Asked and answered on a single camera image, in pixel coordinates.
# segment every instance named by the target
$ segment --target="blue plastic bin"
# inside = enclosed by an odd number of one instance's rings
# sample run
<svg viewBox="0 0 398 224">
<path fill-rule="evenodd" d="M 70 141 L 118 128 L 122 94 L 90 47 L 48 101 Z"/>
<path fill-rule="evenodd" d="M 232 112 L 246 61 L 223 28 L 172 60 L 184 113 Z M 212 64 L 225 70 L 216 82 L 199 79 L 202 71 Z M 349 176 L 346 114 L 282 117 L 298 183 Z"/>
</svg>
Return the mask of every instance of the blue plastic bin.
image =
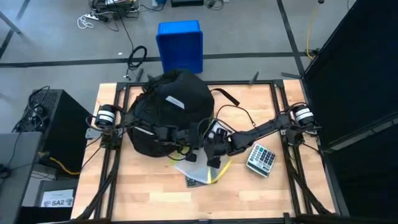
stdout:
<svg viewBox="0 0 398 224">
<path fill-rule="evenodd" d="M 156 35 L 163 71 L 203 71 L 203 33 L 198 21 L 162 22 Z"/>
</svg>

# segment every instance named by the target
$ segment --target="robotic arm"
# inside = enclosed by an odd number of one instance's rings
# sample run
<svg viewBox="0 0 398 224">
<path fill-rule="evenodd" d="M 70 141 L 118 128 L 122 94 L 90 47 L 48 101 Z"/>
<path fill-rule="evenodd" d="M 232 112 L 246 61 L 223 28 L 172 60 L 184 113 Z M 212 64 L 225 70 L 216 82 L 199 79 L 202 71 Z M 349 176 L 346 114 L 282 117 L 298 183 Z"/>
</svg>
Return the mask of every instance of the robotic arm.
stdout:
<svg viewBox="0 0 398 224">
<path fill-rule="evenodd" d="M 290 118 L 290 112 L 293 112 L 294 120 Z M 221 156 L 240 154 L 251 147 L 254 141 L 276 131 L 285 131 L 289 144 L 299 145 L 303 143 L 302 133 L 315 129 L 313 114 L 305 103 L 294 104 L 274 119 L 249 131 L 237 131 L 228 135 L 227 131 L 218 128 L 212 132 L 212 138 L 206 138 L 203 143 L 208 158 L 207 165 L 219 168 Z"/>
</svg>

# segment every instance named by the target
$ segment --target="calculator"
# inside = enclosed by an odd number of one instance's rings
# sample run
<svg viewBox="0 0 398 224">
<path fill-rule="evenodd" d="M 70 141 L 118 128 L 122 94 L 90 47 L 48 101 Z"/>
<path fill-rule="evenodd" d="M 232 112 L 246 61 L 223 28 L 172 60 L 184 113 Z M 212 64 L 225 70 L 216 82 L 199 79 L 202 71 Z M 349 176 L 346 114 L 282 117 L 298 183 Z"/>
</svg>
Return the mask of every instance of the calculator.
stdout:
<svg viewBox="0 0 398 224">
<path fill-rule="evenodd" d="M 274 153 L 270 152 L 270 150 L 266 149 L 264 146 L 256 144 L 250 153 L 246 165 L 258 174 L 268 177 L 272 165 L 274 165 L 274 161 Z"/>
</svg>

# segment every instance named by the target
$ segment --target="wooden table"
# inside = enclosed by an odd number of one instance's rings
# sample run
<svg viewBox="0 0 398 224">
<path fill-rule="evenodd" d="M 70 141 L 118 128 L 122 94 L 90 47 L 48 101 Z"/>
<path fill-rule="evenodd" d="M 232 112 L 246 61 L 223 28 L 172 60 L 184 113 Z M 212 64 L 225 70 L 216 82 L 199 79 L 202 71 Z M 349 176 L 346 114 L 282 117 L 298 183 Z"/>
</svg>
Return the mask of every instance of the wooden table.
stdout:
<svg viewBox="0 0 398 224">
<path fill-rule="evenodd" d="M 299 81 L 285 80 L 285 90 L 289 104 L 304 101 Z M 275 116 L 269 85 L 222 85 L 220 87 L 241 102 L 256 124 L 264 123 Z M 95 111 L 99 105 L 113 104 L 115 83 L 99 86 Z M 129 105 L 141 92 L 132 87 Z M 123 104 L 121 93 L 119 104 Z M 215 111 L 220 106 L 231 104 L 224 96 L 214 93 Z M 251 129 L 246 113 L 236 108 L 223 108 L 219 118 L 237 130 Z M 305 136 L 308 145 L 317 147 L 314 139 Z M 188 220 L 223 218 L 275 218 L 289 212 L 294 216 L 290 196 L 287 171 L 284 164 L 279 133 L 258 140 L 276 154 L 275 164 L 268 178 L 261 177 L 246 167 L 250 149 L 232 157 L 232 165 L 225 175 L 213 185 L 187 188 L 185 178 L 173 167 L 170 159 L 151 158 L 136 152 L 127 134 L 123 137 L 121 162 L 116 186 L 113 220 Z M 98 148 L 98 142 L 87 148 L 85 161 Z M 325 208 L 334 212 L 331 193 L 326 181 L 320 156 L 313 149 L 300 146 L 303 168 L 307 184 Z M 72 218 L 90 203 L 98 189 L 103 163 L 104 150 L 100 151 L 85 166 L 81 173 L 73 206 Z M 297 192 L 300 207 L 305 211 L 300 188 Z M 103 212 L 107 205 L 105 194 Z"/>
</svg>

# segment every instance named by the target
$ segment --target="gray floor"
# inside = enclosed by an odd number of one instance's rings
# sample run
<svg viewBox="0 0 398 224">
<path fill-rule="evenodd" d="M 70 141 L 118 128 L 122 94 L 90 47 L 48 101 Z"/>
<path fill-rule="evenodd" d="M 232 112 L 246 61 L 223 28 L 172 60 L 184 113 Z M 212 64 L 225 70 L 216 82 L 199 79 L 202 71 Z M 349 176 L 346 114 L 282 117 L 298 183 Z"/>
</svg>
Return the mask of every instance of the gray floor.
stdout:
<svg viewBox="0 0 398 224">
<path fill-rule="evenodd" d="M 94 29 L 79 29 L 76 20 L 89 12 L 86 0 L 30 0 L 22 19 L 16 21 L 24 0 L 2 0 L 0 11 L 15 21 L 22 35 L 14 34 L 0 63 L 48 62 L 128 57 L 131 46 L 118 21 L 120 32 L 92 21 Z M 150 6 L 150 0 L 141 0 Z M 305 50 L 308 24 L 316 0 L 283 0 L 299 51 Z M 312 29 L 310 48 L 321 47 L 347 13 L 346 0 L 325 1 Z M 230 0 L 220 11 L 206 7 L 171 8 L 143 12 L 138 19 L 125 19 L 135 45 L 145 45 L 148 56 L 159 56 L 155 36 L 160 22 L 199 20 L 204 54 L 243 52 L 291 52 L 276 0 Z M 9 28 L 0 21 L 0 44 Z M 310 63 L 301 58 L 304 67 Z M 160 75 L 160 62 L 144 63 L 146 73 Z M 92 112 L 100 83 L 126 81 L 123 63 L 35 68 L 0 68 L 0 132 L 9 132 L 20 118 L 32 89 L 44 85 L 65 89 Z M 293 57 L 235 58 L 204 61 L 204 80 L 281 78 L 281 72 L 298 73 Z"/>
</svg>

